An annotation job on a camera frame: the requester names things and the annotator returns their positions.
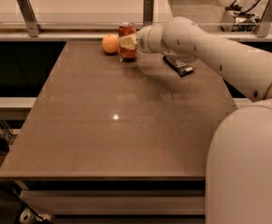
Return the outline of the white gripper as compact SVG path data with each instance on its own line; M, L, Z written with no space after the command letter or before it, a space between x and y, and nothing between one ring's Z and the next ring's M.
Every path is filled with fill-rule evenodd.
M145 26L136 34L120 37L120 47L122 49L136 50L137 42L137 47L144 53L164 54L167 46L163 41L163 29L163 25Z

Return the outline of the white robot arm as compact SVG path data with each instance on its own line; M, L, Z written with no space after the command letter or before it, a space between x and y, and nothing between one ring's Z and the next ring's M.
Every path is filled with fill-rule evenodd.
M145 53L200 60L250 104L213 135L206 168L206 224L272 224L272 53L218 37L175 17L136 34Z

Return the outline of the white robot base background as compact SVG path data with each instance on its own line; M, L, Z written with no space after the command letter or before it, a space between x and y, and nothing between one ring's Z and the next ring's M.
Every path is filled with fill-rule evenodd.
M254 32L262 15L253 12L262 0L244 0L242 5L234 1L224 8L220 27L224 32Z

